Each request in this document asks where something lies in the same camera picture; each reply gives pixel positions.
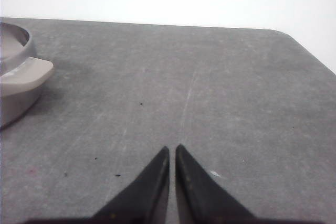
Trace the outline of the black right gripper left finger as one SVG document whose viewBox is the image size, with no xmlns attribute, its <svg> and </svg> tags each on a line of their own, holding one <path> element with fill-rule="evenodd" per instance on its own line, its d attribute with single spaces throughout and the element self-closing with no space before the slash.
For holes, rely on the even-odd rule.
<svg viewBox="0 0 336 224">
<path fill-rule="evenodd" d="M 105 223 L 165 223 L 169 183 L 170 153 L 165 146 L 93 219 Z"/>
</svg>

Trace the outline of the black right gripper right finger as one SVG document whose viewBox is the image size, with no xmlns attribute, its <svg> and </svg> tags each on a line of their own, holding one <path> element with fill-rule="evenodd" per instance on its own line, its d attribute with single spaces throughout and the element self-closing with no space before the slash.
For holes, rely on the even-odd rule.
<svg viewBox="0 0 336 224">
<path fill-rule="evenodd" d="M 217 184 L 182 144 L 175 151 L 175 183 L 181 222 L 256 221 L 256 216 Z"/>
</svg>

